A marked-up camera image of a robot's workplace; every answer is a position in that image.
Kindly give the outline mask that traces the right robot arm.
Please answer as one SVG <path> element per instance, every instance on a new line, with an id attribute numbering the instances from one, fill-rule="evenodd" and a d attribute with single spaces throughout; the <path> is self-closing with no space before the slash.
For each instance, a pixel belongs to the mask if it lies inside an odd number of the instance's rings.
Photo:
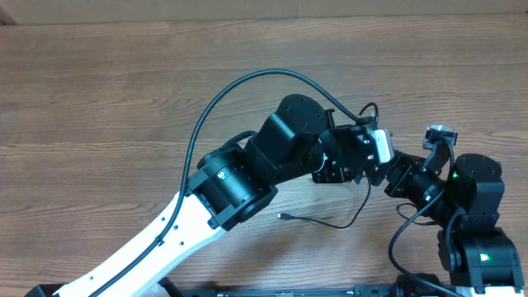
<path id="1" fill-rule="evenodd" d="M 515 244 L 497 226 L 505 191 L 502 166 L 477 153 L 454 156 L 441 147 L 429 158 L 398 152 L 384 172 L 388 196 L 407 198 L 417 216 L 439 226 L 438 255 L 450 283 L 401 265 L 399 291 L 406 295 L 522 295 L 521 261 Z"/>

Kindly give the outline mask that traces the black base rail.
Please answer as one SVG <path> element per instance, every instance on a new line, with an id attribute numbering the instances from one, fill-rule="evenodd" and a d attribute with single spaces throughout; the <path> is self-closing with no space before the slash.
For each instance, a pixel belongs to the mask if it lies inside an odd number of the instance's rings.
<path id="1" fill-rule="evenodd" d="M 355 285 L 351 288 L 277 289 L 277 290 L 213 290 L 180 289 L 167 277 L 158 282 L 169 296 L 180 297 L 404 297 L 445 296 L 433 289 L 411 288 L 402 280 L 393 284 Z"/>

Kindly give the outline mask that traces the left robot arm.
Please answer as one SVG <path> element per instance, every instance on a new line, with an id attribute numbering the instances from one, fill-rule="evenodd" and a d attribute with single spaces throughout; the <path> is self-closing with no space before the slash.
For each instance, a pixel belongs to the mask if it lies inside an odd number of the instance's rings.
<path id="1" fill-rule="evenodd" d="M 266 208 L 279 184 L 304 175 L 317 183 L 373 178 L 393 154 L 375 117 L 338 126 L 312 98 L 289 95 L 258 131 L 206 154 L 158 217 L 97 268 L 31 295 L 165 296 L 169 272 Z"/>

